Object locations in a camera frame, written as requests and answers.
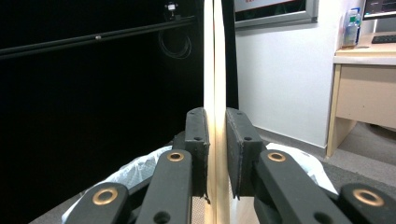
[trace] desk drawer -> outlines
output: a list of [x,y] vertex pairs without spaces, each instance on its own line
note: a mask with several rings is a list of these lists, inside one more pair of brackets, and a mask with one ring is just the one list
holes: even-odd
[[396,66],[343,64],[336,116],[396,128]]

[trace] wooden board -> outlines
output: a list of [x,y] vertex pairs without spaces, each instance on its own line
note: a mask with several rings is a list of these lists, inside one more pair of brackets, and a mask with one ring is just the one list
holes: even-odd
[[209,158],[207,167],[207,194],[205,224],[216,223],[216,142],[215,142],[215,50],[213,31],[213,1],[204,4],[204,109],[209,131]]
[[214,4],[215,21],[215,120],[216,120],[216,223],[230,223],[226,135],[225,34],[220,0]]
[[208,197],[205,223],[230,223],[225,128],[225,40],[221,1],[204,6],[204,109],[209,131]]

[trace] desk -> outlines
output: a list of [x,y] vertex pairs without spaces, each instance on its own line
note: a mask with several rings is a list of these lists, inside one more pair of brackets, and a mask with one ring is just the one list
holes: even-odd
[[373,36],[362,35],[356,48],[335,52],[327,157],[356,121],[396,128],[396,44],[372,45]]

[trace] wall-mounted monitor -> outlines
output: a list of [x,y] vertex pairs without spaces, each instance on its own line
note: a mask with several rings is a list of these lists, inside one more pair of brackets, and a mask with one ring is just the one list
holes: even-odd
[[235,29],[318,21],[318,0],[234,0]]

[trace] water bottle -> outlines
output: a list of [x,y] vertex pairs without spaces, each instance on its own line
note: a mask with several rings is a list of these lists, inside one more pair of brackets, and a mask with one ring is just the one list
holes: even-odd
[[356,22],[356,17],[358,14],[357,9],[351,9],[347,13],[349,17],[349,22],[344,31],[343,36],[343,46],[342,49],[353,49],[357,45],[359,25]]
[[355,7],[352,9],[357,9],[358,13],[356,13],[356,24],[358,24],[358,33],[356,34],[356,45],[359,44],[359,36],[361,34],[361,8],[360,7]]

